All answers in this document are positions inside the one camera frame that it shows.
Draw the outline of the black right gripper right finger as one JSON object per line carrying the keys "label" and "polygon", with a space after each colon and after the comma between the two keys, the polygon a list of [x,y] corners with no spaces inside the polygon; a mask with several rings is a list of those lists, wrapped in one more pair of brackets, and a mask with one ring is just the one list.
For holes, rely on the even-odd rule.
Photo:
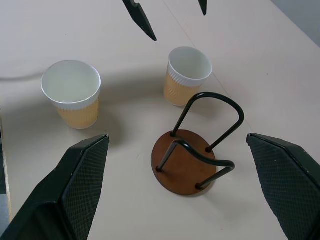
{"label": "black right gripper right finger", "polygon": [[247,135],[261,189],[288,240],[320,240],[320,164],[302,147]]}

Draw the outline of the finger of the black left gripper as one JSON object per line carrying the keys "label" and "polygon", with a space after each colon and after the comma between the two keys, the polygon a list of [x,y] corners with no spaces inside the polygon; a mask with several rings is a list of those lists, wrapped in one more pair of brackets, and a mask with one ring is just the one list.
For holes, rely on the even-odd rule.
{"label": "finger of the black left gripper", "polygon": [[140,29],[153,41],[157,41],[157,37],[151,27],[151,24],[140,3],[135,0],[122,0],[132,20],[140,27]]}
{"label": "finger of the black left gripper", "polygon": [[208,0],[198,0],[198,3],[200,5],[202,14],[204,16],[206,16],[207,15]]}

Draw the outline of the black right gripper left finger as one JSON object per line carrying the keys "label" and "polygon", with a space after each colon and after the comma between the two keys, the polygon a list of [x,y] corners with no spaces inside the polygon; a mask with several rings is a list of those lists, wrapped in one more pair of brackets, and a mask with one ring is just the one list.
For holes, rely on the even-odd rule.
{"label": "black right gripper left finger", "polygon": [[0,240],[87,240],[101,197],[109,143],[105,134],[71,146]]}

